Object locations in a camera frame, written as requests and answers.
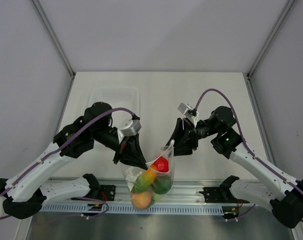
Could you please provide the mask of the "red toy apple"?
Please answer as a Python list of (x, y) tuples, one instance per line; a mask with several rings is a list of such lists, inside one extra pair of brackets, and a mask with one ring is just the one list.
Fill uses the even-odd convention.
[(163, 156), (160, 156), (152, 165), (161, 173), (169, 171), (169, 161)]

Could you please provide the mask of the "orange green toy mango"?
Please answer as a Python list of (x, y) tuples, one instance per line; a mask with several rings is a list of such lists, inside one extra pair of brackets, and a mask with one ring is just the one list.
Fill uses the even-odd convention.
[(145, 192), (155, 181), (156, 176), (157, 173), (151, 169), (143, 172), (136, 178), (131, 192), (134, 194)]

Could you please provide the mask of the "clear zip top bag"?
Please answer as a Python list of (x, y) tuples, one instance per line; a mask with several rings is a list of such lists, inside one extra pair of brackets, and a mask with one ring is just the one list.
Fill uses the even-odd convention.
[(160, 148), (156, 158), (146, 163), (147, 169), (123, 163), (120, 165), (135, 209), (147, 210), (172, 189), (175, 176), (174, 143), (174, 140), (170, 140)]

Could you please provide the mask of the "green toy lime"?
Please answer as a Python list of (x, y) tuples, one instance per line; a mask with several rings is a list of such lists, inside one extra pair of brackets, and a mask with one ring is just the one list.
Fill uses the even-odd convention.
[(162, 175), (154, 180), (151, 185), (151, 189), (158, 195), (164, 195), (172, 188), (172, 185), (172, 178), (168, 175)]

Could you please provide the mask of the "orange toy peach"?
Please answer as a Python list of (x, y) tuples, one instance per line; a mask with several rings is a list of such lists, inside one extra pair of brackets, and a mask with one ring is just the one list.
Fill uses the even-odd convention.
[(152, 201), (152, 194), (149, 191), (131, 194), (131, 203), (135, 208), (145, 209)]

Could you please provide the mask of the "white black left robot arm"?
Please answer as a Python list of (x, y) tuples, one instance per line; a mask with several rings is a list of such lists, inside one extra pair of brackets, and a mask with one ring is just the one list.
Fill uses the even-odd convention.
[(112, 108), (95, 102), (84, 114), (57, 133), (46, 150), (16, 176), (0, 178), (0, 198), (6, 217), (26, 219), (42, 207), (67, 199), (102, 201), (97, 178), (82, 177), (58, 184), (46, 181), (59, 169), (92, 150), (99, 142), (114, 151), (113, 163), (146, 170), (147, 162), (139, 143), (140, 118), (124, 107)]

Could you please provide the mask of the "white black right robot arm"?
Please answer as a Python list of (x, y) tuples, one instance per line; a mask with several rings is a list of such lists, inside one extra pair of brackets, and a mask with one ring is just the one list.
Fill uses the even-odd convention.
[(178, 110), (184, 117), (177, 119), (168, 141), (173, 144), (175, 157), (191, 155), (198, 148), (199, 140), (215, 136), (210, 142), (214, 150), (245, 168), (264, 185), (250, 185), (230, 176), (220, 185), (219, 194), (224, 201), (236, 198), (263, 207), (290, 229), (303, 222), (303, 179), (298, 180), (261, 159), (233, 129), (238, 121), (232, 108), (219, 106), (205, 120), (199, 120), (197, 110), (188, 104), (181, 103)]

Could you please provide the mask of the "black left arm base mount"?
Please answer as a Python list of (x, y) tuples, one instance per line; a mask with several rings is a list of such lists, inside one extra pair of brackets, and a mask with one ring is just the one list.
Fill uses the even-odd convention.
[(102, 200), (104, 202), (115, 200), (115, 185), (100, 184), (97, 178), (91, 173), (86, 173), (82, 177), (89, 184), (89, 192), (86, 195), (81, 195), (81, 198), (91, 198), (96, 200)]

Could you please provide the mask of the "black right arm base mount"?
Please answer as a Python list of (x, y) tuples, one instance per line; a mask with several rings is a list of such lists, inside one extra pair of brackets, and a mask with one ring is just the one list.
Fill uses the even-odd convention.
[(249, 204), (250, 202), (247, 200), (236, 199), (230, 191), (232, 184), (239, 179), (240, 179), (239, 177), (231, 175), (228, 178), (226, 178), (219, 186), (203, 187), (202, 190), (199, 191), (199, 193), (203, 195), (204, 201), (206, 203)]

